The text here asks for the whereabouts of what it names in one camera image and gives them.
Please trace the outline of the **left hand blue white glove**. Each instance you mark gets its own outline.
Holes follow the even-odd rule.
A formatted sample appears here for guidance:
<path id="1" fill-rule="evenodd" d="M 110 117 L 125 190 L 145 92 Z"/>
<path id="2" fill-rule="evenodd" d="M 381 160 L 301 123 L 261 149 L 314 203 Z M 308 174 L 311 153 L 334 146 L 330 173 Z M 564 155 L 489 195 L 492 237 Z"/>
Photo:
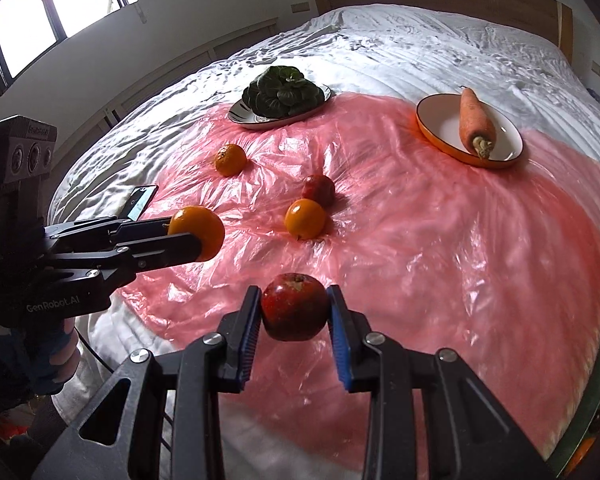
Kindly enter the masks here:
<path id="1" fill-rule="evenodd" d="M 0 324 L 0 400 L 19 404 L 58 393 L 80 357 L 73 318 L 25 328 Z"/>

